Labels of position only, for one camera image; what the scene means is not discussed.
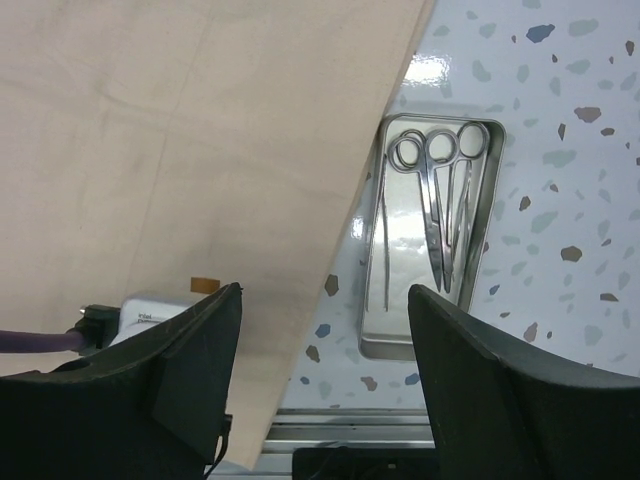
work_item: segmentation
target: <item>purple cable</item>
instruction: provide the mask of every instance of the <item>purple cable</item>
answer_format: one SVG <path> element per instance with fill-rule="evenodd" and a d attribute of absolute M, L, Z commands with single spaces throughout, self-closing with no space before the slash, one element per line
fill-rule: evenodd
<path fill-rule="evenodd" d="M 0 330 L 0 353 L 45 353 L 80 350 L 86 343 L 78 331 L 27 333 Z"/>

